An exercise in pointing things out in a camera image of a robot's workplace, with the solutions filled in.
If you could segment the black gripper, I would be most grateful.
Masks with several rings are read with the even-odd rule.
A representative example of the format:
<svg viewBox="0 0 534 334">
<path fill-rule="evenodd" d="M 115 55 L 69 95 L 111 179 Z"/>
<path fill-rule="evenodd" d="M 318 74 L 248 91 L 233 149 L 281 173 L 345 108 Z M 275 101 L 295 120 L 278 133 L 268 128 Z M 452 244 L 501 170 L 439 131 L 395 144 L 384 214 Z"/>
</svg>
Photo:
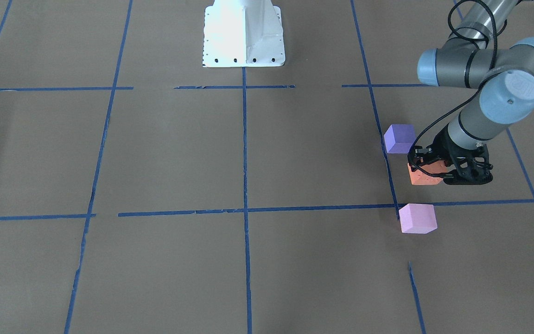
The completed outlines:
<svg viewBox="0 0 534 334">
<path fill-rule="evenodd" d="M 457 146 L 454 144 L 448 133 L 448 127 L 444 126 L 434 137 L 432 144 L 426 146 L 415 145 L 413 147 L 413 166 L 408 165 L 411 179 L 426 179 L 428 174 L 447 173 L 447 167 L 460 165 L 462 158 L 457 157 Z"/>
</svg>

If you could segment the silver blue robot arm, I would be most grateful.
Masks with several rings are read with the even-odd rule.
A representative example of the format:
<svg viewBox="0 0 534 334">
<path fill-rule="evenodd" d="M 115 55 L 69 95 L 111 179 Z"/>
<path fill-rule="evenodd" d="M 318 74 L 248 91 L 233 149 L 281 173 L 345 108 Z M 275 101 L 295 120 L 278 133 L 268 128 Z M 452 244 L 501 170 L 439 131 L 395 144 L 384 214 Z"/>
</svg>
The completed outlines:
<svg viewBox="0 0 534 334">
<path fill-rule="evenodd" d="M 492 181 L 487 142 L 526 118 L 534 110 L 534 37 L 508 49 L 498 47 L 498 36 L 516 0 L 474 0 L 460 25 L 454 26 L 443 47 L 429 49 L 418 61 L 422 84 L 474 89 L 475 93 L 439 120 L 454 115 L 422 147 L 407 153 L 413 173 L 438 178 L 448 185 L 483 185 Z"/>
</svg>

